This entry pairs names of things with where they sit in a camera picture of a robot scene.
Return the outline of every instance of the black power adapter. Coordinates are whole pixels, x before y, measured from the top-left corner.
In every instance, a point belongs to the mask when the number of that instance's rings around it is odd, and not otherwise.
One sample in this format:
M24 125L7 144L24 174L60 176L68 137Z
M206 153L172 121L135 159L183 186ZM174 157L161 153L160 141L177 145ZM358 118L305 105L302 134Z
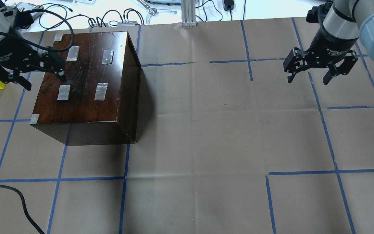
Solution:
M225 11L233 10L235 7L235 1L233 0L223 0L223 8Z

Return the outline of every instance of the robotic arm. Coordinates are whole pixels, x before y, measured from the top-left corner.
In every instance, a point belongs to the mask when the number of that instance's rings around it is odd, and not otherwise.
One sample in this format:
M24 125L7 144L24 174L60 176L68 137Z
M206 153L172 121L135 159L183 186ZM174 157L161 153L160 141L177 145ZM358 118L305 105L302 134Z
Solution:
M289 83L298 72L309 68L328 68L325 85L335 76L348 74L358 60L350 49L359 37L374 60L374 0L327 1L313 7L306 21L318 23L319 30L308 50L294 47L285 59L284 71L291 73Z
M50 46L44 48L25 40L16 28L30 25L34 21L31 12L47 12L58 16L56 13L44 9L32 9L24 11L15 7L0 5L0 81L3 83L18 83L27 90L31 90L31 83L22 77L21 73L31 71L51 72L61 81L66 81L64 76L65 61L57 52L68 50L74 42L73 30L69 26L72 34L70 45L65 49L53 49ZM44 52L38 52L31 45L36 46Z

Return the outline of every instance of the wooden box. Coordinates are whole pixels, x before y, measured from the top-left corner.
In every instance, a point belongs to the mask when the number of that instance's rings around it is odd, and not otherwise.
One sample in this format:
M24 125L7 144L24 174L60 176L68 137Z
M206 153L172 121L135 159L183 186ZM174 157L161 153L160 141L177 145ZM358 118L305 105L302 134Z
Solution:
M65 34L53 48L70 40ZM65 83L45 73L31 126L66 145L135 143L141 64L128 32L75 34L74 46L79 52L66 61ZM111 64L103 64L105 50L113 50ZM66 60L68 53L60 55ZM98 83L107 83L104 100L95 100ZM58 100L61 85L70 85L67 100Z

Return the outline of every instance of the cable connector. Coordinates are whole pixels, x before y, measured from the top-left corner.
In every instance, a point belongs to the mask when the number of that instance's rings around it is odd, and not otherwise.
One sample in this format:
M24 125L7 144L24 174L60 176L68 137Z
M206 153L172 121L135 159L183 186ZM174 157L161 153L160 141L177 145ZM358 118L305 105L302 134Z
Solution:
M230 11L235 8L235 1L234 0L223 0L223 9L225 11Z

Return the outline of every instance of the metal post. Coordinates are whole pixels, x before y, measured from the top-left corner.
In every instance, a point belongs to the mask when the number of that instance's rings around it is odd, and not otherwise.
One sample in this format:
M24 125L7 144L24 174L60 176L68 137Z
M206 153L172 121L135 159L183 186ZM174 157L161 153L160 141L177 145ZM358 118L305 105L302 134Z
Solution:
M183 26L196 26L195 0L181 0L181 18Z

